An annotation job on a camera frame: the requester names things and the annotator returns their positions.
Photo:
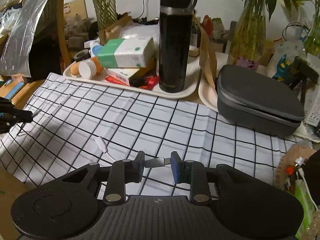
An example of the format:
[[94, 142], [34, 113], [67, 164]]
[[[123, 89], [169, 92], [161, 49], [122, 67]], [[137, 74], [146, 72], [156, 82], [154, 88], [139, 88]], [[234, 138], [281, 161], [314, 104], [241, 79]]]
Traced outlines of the checkered white tablecloth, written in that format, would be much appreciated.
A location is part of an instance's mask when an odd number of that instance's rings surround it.
[[297, 141], [227, 121], [204, 105], [50, 74], [26, 103], [32, 123], [1, 137], [1, 167], [30, 189], [89, 163], [167, 158], [206, 167], [227, 164], [272, 183], [281, 157]]

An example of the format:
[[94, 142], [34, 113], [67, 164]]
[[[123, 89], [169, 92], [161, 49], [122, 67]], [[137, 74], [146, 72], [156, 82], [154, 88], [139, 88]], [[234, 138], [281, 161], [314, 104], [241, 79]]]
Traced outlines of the silver plastic sheet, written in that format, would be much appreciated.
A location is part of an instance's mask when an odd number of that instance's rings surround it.
[[31, 77], [29, 54], [36, 39], [57, 21], [56, 0], [27, 0], [17, 14], [1, 55], [1, 74]]

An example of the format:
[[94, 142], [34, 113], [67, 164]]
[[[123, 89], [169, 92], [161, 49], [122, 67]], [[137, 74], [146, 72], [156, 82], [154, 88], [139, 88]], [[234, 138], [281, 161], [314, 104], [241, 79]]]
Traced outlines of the white cap orange bottle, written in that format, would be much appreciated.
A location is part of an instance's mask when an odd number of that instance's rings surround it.
[[104, 68], [99, 63], [97, 57], [76, 62], [75, 64], [72, 64], [70, 68], [72, 75], [80, 75], [84, 79], [91, 79], [97, 74], [100, 74], [103, 70]]

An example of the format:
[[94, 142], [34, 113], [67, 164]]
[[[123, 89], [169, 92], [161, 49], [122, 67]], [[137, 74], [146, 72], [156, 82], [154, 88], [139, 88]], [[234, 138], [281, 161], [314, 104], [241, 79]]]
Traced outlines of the cream plastic tray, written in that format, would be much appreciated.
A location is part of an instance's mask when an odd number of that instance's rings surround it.
[[198, 57], [189, 57], [184, 87], [180, 92], [166, 92], [159, 87], [156, 75], [158, 61], [151, 58], [146, 68], [103, 68], [98, 58], [92, 57], [70, 64], [63, 76], [73, 81], [127, 89], [167, 99], [190, 96], [197, 87], [200, 66]]

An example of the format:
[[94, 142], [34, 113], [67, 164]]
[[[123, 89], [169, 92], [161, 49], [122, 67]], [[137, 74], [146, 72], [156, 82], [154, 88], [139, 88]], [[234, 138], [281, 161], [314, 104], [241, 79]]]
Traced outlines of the black tape roll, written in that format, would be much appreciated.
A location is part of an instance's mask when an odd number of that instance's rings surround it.
[[91, 57], [90, 55], [90, 52], [88, 49], [83, 49], [81, 51], [79, 51], [78, 53], [76, 53], [74, 56], [73, 56], [73, 59], [75, 62], [79, 62], [79, 61], [82, 61], [82, 60], [86, 60], [86, 59], [89, 59]]

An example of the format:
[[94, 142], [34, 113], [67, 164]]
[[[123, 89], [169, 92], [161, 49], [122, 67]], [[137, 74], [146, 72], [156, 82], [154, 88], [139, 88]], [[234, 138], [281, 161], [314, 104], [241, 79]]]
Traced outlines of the red white flat box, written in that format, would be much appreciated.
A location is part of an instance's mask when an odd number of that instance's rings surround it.
[[149, 71], [148, 68], [108, 68], [105, 80], [110, 83], [131, 86], [133, 80], [143, 77]]

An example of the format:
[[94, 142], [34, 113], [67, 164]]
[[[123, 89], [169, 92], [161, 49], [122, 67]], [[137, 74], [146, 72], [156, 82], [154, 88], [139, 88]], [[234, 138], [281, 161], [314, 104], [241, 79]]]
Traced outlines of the grey zippered hard case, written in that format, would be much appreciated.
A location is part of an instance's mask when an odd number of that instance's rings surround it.
[[238, 126], [287, 137], [305, 118], [303, 105], [287, 85], [252, 70], [227, 64], [216, 85], [219, 114]]

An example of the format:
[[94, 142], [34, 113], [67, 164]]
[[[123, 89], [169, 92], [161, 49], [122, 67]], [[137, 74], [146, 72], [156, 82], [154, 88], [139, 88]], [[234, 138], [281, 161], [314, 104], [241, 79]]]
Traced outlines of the pink woven basket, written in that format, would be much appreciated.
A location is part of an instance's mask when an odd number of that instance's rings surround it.
[[285, 190], [287, 178], [292, 185], [294, 180], [302, 179], [299, 169], [303, 171], [311, 196], [319, 202], [319, 150], [309, 145], [296, 143], [290, 147], [276, 168], [273, 185]]

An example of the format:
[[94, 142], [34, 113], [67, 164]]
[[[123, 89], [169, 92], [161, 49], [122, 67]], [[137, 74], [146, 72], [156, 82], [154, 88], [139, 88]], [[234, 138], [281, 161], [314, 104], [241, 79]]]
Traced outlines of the brown paper bag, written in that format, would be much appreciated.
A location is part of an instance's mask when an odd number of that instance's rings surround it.
[[215, 54], [215, 49], [206, 31], [201, 26], [199, 20], [196, 18], [196, 15], [193, 15], [193, 20], [195, 21], [196, 25], [198, 26], [201, 32], [199, 64], [208, 84], [213, 90], [215, 90], [215, 80], [217, 71], [217, 58]]

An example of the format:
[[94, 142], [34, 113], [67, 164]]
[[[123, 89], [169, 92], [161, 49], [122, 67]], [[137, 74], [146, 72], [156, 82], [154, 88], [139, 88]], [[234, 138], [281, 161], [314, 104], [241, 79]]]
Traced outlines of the green white tissue pack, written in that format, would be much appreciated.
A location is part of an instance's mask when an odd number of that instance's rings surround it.
[[97, 54], [104, 68], [145, 68], [155, 51], [152, 37], [109, 40]]

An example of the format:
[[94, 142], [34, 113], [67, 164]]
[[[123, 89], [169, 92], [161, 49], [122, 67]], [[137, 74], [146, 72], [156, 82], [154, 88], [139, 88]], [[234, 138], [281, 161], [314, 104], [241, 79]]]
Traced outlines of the white product box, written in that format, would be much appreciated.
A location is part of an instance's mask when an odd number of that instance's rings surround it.
[[319, 123], [319, 84], [307, 82], [304, 103], [305, 123], [317, 127]]

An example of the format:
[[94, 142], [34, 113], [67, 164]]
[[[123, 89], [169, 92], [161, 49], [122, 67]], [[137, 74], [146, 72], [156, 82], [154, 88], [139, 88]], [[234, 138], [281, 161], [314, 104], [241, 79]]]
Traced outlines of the glass vase with bamboo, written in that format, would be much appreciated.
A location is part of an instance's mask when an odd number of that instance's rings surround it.
[[106, 29], [118, 20], [116, 0], [92, 0], [99, 31]]

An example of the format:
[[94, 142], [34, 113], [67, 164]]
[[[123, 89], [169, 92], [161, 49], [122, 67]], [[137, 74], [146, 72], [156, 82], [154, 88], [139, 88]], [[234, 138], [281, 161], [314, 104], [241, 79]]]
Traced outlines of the black small tripod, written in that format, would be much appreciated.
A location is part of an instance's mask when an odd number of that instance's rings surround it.
[[289, 88], [294, 90], [299, 83], [302, 84], [300, 102], [304, 106], [307, 91], [307, 81], [309, 79], [312, 84], [316, 84], [319, 74], [310, 66], [307, 61], [302, 59], [300, 56], [295, 57], [292, 65], [294, 74], [292, 76], [292, 82], [289, 85]]

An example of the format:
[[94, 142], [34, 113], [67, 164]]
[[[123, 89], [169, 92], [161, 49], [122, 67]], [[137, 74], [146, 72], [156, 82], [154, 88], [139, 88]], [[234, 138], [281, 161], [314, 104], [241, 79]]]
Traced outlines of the black thermos bottle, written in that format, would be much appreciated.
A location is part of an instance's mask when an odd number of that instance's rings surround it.
[[159, 87], [168, 93], [183, 90], [197, 0], [160, 0]]

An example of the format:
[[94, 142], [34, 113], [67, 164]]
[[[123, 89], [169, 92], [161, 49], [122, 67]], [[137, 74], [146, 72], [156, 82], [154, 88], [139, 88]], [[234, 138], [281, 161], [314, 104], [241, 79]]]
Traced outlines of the glass vase bamboo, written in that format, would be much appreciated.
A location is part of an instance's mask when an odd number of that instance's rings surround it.
[[[291, 14], [298, 8], [296, 0], [283, 0]], [[266, 39], [266, 14], [271, 17], [277, 0], [244, 0], [244, 10], [236, 24], [228, 53], [228, 64], [257, 70]]]
[[297, 2], [311, 2], [315, 7], [312, 27], [304, 40], [304, 48], [307, 54], [319, 58], [319, 0], [297, 0]]

